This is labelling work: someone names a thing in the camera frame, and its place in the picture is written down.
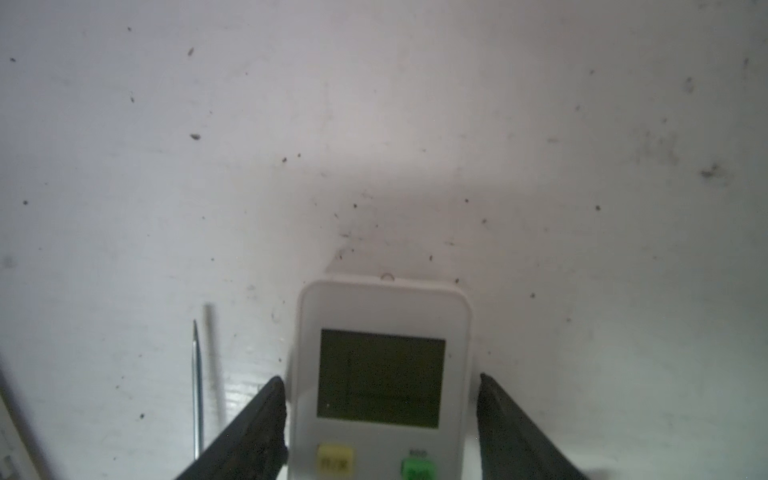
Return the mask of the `white remote control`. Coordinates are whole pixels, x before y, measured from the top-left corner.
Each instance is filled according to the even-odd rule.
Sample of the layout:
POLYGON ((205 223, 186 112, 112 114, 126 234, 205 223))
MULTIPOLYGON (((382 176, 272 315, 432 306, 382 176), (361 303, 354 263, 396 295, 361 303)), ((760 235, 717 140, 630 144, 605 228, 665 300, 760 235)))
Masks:
POLYGON ((40 480, 39 472, 14 423, 11 412, 1 398, 1 480, 40 480))
POLYGON ((473 313, 457 287, 340 276, 306 285, 290 387, 291 479, 458 479, 473 313))

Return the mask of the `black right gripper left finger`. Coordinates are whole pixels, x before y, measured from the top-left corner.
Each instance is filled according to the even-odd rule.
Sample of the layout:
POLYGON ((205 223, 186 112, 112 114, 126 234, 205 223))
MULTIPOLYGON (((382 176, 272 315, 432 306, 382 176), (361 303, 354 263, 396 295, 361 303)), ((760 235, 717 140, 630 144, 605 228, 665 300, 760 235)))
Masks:
POLYGON ((288 460, 285 384, 271 378, 179 480, 275 480, 288 460))

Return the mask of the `orange black screwdriver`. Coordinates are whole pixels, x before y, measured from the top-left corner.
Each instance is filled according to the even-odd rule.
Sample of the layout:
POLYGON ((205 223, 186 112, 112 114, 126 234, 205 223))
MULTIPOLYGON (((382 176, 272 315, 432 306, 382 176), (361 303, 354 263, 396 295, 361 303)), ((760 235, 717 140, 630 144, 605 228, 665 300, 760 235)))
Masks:
POLYGON ((193 456, 195 460, 198 460, 204 448, 204 412, 201 349, 196 320, 193 321, 191 367, 193 402, 193 456))

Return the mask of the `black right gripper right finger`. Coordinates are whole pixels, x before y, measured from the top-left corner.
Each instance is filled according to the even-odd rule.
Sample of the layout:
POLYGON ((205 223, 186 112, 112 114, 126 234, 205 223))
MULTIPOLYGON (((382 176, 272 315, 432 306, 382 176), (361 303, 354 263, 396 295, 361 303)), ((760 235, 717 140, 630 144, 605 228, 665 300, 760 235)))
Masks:
POLYGON ((485 373, 480 375, 476 418, 484 479, 587 478, 485 373))

